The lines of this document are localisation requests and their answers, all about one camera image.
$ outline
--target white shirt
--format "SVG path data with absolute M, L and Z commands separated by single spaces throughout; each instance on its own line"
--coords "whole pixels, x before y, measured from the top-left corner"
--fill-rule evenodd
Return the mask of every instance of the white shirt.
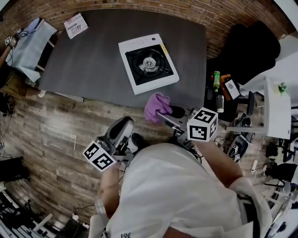
M 246 224 L 236 192 L 252 197 L 264 237 L 272 217 L 250 181 L 240 178 L 225 188 L 185 149 L 152 145 L 126 170 L 120 203 L 106 232 L 111 238 L 157 238 L 171 226 L 196 238 L 251 238 L 253 225 Z M 89 238 L 100 237 L 105 225 L 99 225 L 100 216 L 91 218 Z

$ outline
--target wooden floor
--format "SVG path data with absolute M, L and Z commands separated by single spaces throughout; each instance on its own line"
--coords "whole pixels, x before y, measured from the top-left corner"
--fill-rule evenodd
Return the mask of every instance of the wooden floor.
M 260 121 L 261 114 L 261 109 L 256 110 L 254 120 Z M 103 135 L 112 122 L 125 115 L 135 121 L 134 131 L 152 144 L 164 142 L 172 135 L 172 130 L 166 126 L 146 122 L 141 108 L 116 106 L 97 100 L 78 103 L 54 93 L 47 93 L 42 99 L 18 99 L 2 139 L 5 143 L 4 157 L 7 154 L 14 157 L 22 155 L 23 164 L 30 170 L 31 181 L 23 179 L 6 183 L 8 191 L 21 205 L 31 199 L 34 212 L 53 213 L 52 222 L 64 224 L 74 212 L 82 221 L 89 222 L 95 212 L 92 205 L 100 173 L 86 162 L 82 151 L 96 136 Z M 9 120 L 10 117 L 1 116 L 2 133 Z M 224 125 L 219 126 L 217 133 L 227 136 Z M 261 138 L 255 137 L 240 163 L 244 174 L 252 181 L 255 174 L 250 169 Z M 254 182 L 256 190 L 264 196 L 272 194 L 274 189 L 263 185 L 264 149 L 269 141 L 270 138 L 265 138 L 260 146 Z

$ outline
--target paper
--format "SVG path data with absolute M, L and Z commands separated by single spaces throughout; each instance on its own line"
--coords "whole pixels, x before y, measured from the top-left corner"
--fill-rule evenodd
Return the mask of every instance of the paper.
M 64 26 L 70 39 L 88 28 L 87 23 L 80 13 L 64 22 Z

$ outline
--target green bottle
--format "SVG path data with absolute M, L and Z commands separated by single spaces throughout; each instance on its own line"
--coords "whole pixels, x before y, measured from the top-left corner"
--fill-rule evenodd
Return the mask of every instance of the green bottle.
M 215 92 L 218 92 L 218 89 L 219 89 L 219 77 L 220 77 L 220 72 L 219 71 L 214 71 L 213 87 L 214 87 Z

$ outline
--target portable gas stove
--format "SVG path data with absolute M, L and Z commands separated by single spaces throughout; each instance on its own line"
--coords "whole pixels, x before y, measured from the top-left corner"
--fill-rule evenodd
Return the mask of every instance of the portable gas stove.
M 179 81 L 159 34 L 121 42 L 119 49 L 135 95 Z

